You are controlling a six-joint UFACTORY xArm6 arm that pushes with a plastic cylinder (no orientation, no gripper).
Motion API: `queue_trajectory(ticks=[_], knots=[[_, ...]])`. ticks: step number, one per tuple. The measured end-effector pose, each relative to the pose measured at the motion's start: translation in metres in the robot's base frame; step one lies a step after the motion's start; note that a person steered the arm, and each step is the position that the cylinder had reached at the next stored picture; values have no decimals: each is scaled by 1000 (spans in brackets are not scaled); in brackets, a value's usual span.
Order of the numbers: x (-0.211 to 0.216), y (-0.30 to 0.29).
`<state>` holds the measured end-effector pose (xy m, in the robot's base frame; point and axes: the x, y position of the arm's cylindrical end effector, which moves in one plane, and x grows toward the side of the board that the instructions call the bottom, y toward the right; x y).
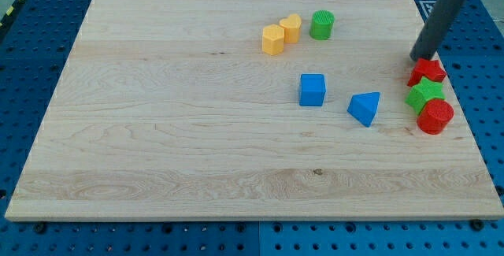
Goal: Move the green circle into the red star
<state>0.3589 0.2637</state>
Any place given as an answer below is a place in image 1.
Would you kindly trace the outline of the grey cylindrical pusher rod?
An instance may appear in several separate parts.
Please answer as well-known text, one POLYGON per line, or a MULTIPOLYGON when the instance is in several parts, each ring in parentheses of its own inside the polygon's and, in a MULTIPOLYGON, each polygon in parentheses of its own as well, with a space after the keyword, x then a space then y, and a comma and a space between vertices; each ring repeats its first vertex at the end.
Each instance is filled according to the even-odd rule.
POLYGON ((436 0, 409 53, 413 61, 434 57, 464 3, 465 0, 436 0))

